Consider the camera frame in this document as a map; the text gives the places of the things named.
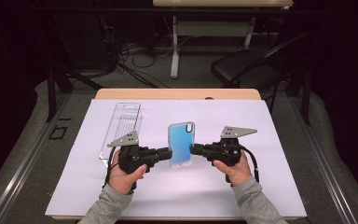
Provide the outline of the desk with white legs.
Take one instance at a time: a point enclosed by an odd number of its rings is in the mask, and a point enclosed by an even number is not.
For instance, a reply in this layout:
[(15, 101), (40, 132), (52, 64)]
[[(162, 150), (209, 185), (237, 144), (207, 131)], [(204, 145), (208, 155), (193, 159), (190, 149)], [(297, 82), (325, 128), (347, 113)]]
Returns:
[[(293, 0), (153, 0), (154, 7), (179, 7), (196, 9), (197, 7), (217, 8), (289, 8)], [(172, 17), (172, 70), (171, 78), (178, 77), (179, 44), (178, 36), (243, 36), (243, 47), (249, 48), (255, 27), (255, 17), (246, 21), (178, 21)]]

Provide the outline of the black metal stand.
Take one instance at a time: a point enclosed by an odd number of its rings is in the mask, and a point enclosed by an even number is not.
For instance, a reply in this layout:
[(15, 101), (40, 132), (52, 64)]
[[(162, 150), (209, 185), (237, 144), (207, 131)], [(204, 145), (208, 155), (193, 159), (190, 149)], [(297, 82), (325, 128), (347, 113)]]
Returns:
[(57, 113), (56, 103), (56, 87), (63, 93), (71, 93), (74, 90), (74, 86), (71, 84), (69, 77), (73, 77), (84, 84), (92, 87), (94, 90), (99, 90), (102, 86), (91, 79), (80, 75), (74, 69), (62, 63), (57, 63), (48, 70), (48, 118), (47, 122), (52, 121)]

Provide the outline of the black square floor frame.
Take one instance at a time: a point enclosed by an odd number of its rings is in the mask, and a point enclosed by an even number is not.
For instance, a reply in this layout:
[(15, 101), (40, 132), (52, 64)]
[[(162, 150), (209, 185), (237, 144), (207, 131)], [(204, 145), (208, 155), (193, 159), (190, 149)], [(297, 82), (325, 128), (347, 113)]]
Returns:
[(67, 132), (67, 127), (56, 125), (50, 133), (49, 140), (62, 140)]

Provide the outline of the person's left hand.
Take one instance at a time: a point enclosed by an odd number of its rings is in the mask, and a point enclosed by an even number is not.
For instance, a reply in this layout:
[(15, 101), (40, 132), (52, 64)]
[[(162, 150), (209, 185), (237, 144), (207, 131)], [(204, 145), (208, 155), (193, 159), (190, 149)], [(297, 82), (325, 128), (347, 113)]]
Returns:
[(114, 154), (113, 168), (110, 170), (108, 185), (116, 192), (126, 195), (130, 193), (132, 185), (137, 180), (144, 178), (147, 166), (145, 164), (141, 165), (133, 173), (127, 174), (118, 165), (119, 154), (120, 151)]

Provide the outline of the clear plastic package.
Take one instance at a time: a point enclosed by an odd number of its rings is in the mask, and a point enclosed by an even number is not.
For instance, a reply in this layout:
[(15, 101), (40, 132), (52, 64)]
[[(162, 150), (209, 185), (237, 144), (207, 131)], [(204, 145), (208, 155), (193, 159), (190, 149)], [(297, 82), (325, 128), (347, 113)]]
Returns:
[(140, 132), (142, 124), (139, 103), (117, 103), (105, 135), (99, 159), (107, 161), (113, 146), (111, 143), (132, 131)]

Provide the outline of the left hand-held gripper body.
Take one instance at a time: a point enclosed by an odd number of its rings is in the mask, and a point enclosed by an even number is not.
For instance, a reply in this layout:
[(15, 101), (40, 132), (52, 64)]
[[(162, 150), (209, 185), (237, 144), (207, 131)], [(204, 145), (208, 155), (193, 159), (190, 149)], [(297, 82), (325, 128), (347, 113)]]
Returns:
[(120, 147), (118, 165), (127, 174), (133, 173), (144, 164), (147, 166), (146, 171), (149, 171), (150, 167), (153, 167), (159, 161), (158, 153), (155, 149), (139, 146), (136, 131), (124, 134), (107, 146), (111, 148)]

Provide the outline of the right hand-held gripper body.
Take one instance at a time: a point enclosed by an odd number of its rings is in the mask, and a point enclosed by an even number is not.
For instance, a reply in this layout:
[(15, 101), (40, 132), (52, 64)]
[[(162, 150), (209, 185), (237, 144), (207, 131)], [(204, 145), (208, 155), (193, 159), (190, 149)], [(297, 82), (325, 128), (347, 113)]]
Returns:
[(202, 152), (208, 161), (222, 161), (227, 166), (234, 166), (240, 161), (241, 152), (246, 151), (252, 160), (254, 167), (257, 161), (254, 154), (239, 143), (239, 138), (256, 133), (256, 129), (225, 126), (221, 132), (221, 139), (217, 143), (205, 145)]

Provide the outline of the person's right hand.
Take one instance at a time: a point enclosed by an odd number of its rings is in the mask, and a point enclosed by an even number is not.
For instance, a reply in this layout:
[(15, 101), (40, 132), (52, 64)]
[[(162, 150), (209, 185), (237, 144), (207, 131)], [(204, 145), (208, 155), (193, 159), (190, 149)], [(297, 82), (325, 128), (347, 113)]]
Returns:
[(227, 166), (222, 161), (215, 160), (213, 165), (227, 175), (233, 187), (238, 186), (251, 176), (251, 170), (245, 153), (241, 152), (240, 161), (234, 166)]

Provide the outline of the translucent phone case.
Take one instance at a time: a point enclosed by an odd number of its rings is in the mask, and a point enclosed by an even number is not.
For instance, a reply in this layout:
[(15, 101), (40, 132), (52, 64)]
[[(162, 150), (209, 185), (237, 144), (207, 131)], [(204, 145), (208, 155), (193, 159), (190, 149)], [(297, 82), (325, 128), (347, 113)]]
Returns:
[(170, 166), (173, 169), (192, 163), (190, 147), (194, 144), (195, 124), (192, 121), (171, 124), (168, 128), (169, 149), (172, 152)]

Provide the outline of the black folding chair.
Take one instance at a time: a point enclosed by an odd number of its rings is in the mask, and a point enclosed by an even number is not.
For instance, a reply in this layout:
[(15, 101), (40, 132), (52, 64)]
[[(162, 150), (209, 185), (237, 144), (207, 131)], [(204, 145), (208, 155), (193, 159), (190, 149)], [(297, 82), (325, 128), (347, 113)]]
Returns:
[(248, 49), (238, 50), (213, 62), (211, 71), (223, 83), (223, 88), (264, 91), (296, 71), (295, 68), (283, 69), (281, 62), (308, 37), (307, 33), (296, 36), (261, 55)]

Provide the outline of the aluminium rail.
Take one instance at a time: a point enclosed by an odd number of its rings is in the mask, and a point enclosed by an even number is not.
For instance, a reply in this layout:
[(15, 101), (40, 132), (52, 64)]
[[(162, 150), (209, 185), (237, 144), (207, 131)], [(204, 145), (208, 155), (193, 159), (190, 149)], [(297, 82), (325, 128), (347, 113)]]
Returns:
[(341, 186), (338, 184), (333, 171), (328, 164), (328, 161), (324, 155), (324, 152), (310, 126), (303, 120), (301, 114), (301, 103), (296, 97), (289, 97), (289, 102), (294, 110), (297, 121), (305, 134), (310, 148), (313, 151), (315, 162), (320, 170), (321, 176), (330, 194), (330, 197), (337, 209), (337, 212), (342, 220), (343, 224), (358, 224), (354, 213), (351, 210), (348, 200), (346, 199)]
[[(74, 142), (76, 118), (68, 113), (72, 96), (59, 98), (52, 121), (38, 101), (30, 122), (0, 172), (0, 224), (72, 224), (45, 214)], [(62, 140), (49, 140), (53, 128), (67, 127)]]

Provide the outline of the dark curtain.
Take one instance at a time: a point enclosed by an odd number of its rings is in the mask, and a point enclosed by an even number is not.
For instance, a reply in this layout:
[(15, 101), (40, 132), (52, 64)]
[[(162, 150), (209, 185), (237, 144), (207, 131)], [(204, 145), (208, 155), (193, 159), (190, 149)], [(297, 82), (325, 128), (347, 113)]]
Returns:
[(0, 169), (34, 110), (40, 67), (21, 1), (0, 0)]
[(317, 34), (312, 90), (324, 100), (337, 151), (358, 182), (358, 0), (332, 0)]

